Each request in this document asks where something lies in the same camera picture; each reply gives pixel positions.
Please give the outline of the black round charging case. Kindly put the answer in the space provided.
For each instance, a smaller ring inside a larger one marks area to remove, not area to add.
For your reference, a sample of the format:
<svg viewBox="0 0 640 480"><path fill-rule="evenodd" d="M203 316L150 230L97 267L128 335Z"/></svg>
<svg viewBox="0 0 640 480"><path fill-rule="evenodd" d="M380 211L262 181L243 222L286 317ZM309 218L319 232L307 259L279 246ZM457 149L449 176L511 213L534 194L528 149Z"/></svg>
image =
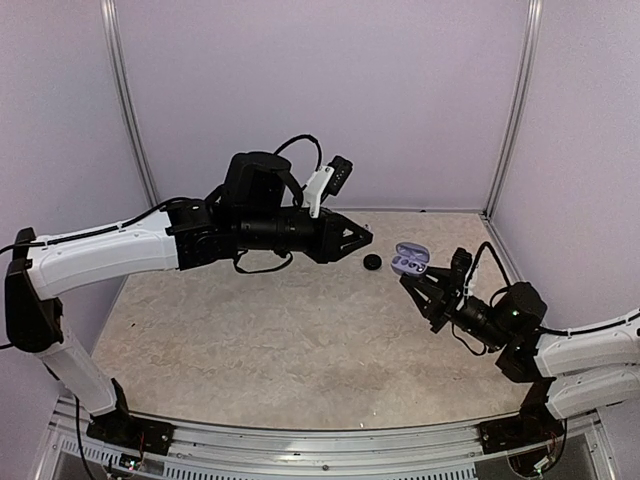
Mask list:
<svg viewBox="0 0 640 480"><path fill-rule="evenodd" d="M382 268L383 260L381 256L374 253L369 253L364 256L362 264L363 267L368 271L377 271Z"/></svg>

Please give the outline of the grey oval earbud case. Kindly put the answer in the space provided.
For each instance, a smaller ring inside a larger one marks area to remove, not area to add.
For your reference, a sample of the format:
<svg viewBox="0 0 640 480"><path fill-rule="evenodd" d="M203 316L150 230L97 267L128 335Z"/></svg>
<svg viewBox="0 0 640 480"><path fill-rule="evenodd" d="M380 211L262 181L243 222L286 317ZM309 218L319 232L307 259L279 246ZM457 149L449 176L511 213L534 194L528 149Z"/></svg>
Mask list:
<svg viewBox="0 0 640 480"><path fill-rule="evenodd" d="M400 276L408 275L408 276L418 277L420 275L412 274L411 272L412 268L417 264L423 264L427 268L430 262L430 252L426 247L422 245L412 243L412 242L400 242L396 245L395 250L396 250L396 253L391 260L391 269L397 275L400 275ZM411 267L402 268L401 266L398 266L397 262L399 257L405 257L410 259L412 262Z"/></svg>

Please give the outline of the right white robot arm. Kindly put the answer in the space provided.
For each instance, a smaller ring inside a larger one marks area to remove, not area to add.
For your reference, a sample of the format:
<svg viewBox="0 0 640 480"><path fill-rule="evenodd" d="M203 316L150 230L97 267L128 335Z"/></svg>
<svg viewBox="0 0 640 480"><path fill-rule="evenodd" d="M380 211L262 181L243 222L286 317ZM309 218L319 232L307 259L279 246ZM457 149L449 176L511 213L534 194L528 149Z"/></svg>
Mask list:
<svg viewBox="0 0 640 480"><path fill-rule="evenodd" d="M496 365L510 381L542 390L541 405L513 419L511 433L535 442L551 424L639 396L639 312L583 329L543 326L547 306L528 282L498 290L494 305L466 294L462 276L444 268L404 274L400 283L433 332L450 324L499 355Z"/></svg>

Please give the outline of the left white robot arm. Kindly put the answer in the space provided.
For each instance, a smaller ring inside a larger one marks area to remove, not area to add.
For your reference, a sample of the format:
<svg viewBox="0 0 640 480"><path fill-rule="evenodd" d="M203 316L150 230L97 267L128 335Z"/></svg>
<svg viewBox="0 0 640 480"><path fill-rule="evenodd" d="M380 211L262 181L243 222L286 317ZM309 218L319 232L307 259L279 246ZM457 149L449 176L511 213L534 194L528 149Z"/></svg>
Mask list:
<svg viewBox="0 0 640 480"><path fill-rule="evenodd" d="M238 263L252 250L285 262L298 252L318 264L338 262L373 240L367 228L323 205L352 169L338 156L300 184L284 157L238 153L223 183L203 199L172 198L123 222L66 235L23 229L10 246L4 280L9 342L37 356L115 442L133 443L139 421L121 387L63 325L61 295L137 273Z"/></svg>

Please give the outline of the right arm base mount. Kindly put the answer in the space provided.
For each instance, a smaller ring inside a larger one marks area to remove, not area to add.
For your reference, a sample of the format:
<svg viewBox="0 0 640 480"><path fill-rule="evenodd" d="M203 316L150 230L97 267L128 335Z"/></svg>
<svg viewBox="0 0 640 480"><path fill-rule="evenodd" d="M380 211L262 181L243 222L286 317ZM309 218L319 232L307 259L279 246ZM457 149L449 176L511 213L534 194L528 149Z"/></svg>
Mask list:
<svg viewBox="0 0 640 480"><path fill-rule="evenodd" d="M552 379L533 383L515 415L478 425L484 454L522 448L565 433L565 422L556 419L546 407L551 384Z"/></svg>

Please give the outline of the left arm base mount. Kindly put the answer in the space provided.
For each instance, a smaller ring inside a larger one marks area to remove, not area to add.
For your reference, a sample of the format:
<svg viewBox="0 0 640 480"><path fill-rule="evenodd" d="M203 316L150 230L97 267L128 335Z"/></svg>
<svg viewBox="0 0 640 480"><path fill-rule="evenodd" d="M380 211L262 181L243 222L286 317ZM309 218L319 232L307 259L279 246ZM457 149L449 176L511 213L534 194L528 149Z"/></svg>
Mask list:
<svg viewBox="0 0 640 480"><path fill-rule="evenodd" d="M137 450L140 454L166 456L175 426L132 415L123 388L115 379L111 382L116 398L114 409L101 415L91 414L87 435L108 444Z"/></svg>

